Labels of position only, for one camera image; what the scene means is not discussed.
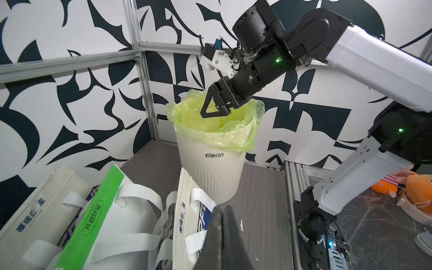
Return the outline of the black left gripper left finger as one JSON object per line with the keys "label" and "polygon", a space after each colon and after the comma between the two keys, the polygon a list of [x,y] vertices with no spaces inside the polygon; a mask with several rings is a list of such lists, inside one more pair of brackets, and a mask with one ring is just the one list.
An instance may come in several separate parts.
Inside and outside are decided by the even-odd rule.
{"label": "black left gripper left finger", "polygon": [[220,208],[213,209],[204,245],[195,270],[221,270],[223,248],[223,215]]}

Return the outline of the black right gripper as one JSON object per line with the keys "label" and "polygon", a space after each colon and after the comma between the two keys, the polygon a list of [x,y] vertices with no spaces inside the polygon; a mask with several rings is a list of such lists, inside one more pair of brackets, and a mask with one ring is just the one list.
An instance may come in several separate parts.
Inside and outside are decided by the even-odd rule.
{"label": "black right gripper", "polygon": [[249,79],[220,78],[209,87],[200,115],[204,119],[229,116],[231,109],[239,109],[250,100],[246,96],[250,86]]}

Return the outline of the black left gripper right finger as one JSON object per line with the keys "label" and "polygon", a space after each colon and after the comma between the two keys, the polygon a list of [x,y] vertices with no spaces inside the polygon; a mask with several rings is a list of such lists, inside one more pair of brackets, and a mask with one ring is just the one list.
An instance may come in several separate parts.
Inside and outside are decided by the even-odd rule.
{"label": "black left gripper right finger", "polygon": [[223,270],[253,270],[253,265],[247,255],[234,210],[227,206],[222,214],[223,245],[222,245],[222,269]]}

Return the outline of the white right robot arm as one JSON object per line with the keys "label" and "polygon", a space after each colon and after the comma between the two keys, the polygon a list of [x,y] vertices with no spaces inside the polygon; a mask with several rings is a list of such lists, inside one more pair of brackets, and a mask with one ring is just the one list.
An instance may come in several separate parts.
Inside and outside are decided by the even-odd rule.
{"label": "white right robot arm", "polygon": [[432,66],[406,48],[432,33],[430,1],[256,1],[235,22],[240,66],[208,90],[201,116],[227,117],[282,75],[315,60],[326,73],[312,82],[313,131],[340,127],[357,101],[353,87],[389,101],[357,148],[295,203],[301,266],[328,270],[329,227],[342,209],[391,171],[432,160]]}

